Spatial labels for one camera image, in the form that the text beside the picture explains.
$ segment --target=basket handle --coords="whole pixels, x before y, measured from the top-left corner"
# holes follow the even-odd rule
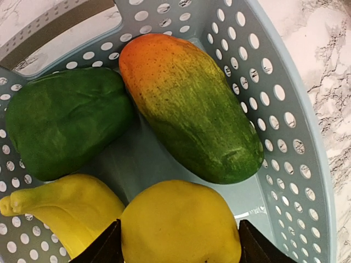
[[[0,66],[14,69],[56,36],[114,5],[113,0],[65,0],[55,5],[0,47]]]

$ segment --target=fake fruit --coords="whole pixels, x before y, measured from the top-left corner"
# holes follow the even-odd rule
[[[39,187],[17,190],[0,200],[3,216],[32,214],[48,225],[73,259],[124,210],[100,180],[72,174]]]
[[[10,100],[5,121],[28,172],[53,181],[122,135],[134,114],[121,76],[91,67],[29,82]]]
[[[191,172],[232,184],[260,168],[259,137],[208,54],[188,41],[148,34],[125,46],[120,70],[158,139]]]
[[[160,182],[138,194],[121,217],[127,263],[238,263],[239,232],[215,190],[192,182]]]

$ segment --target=papaya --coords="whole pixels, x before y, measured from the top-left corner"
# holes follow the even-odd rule
[[[120,71],[159,141],[186,169],[216,184],[244,181],[259,169],[262,143],[207,53],[151,33],[124,47]]]
[[[91,67],[28,82],[10,100],[5,126],[27,171],[53,181],[79,170],[134,116],[121,75]]]

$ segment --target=black object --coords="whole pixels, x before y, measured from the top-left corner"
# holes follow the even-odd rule
[[[278,250],[247,220],[240,221],[239,235],[242,251],[239,263],[296,263]],[[113,222],[82,254],[71,260],[71,263],[102,262],[124,262],[119,219]]]
[[[71,263],[123,263],[121,221],[114,221],[82,254]]]
[[[247,220],[239,224],[241,259],[239,263],[296,263],[283,254]]]

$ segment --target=light blue basket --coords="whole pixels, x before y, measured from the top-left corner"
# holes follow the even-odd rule
[[[65,1],[31,25],[43,28],[87,0]],[[22,85],[66,68],[118,69],[123,46],[142,33],[188,39],[208,52],[227,75],[233,96],[266,146],[263,167],[236,185],[214,185],[178,164],[142,117],[83,172],[98,176],[128,203],[166,179],[208,185],[226,199],[237,220],[249,219],[288,256],[303,263],[336,262],[336,219],[328,160],[302,80],[274,26],[256,0],[117,0],[122,24],[81,45],[34,76],[0,68],[0,198],[41,183],[27,174],[5,131],[9,99]],[[19,32],[0,49],[16,52]],[[67,262],[47,226],[31,215],[0,216],[0,262]]]

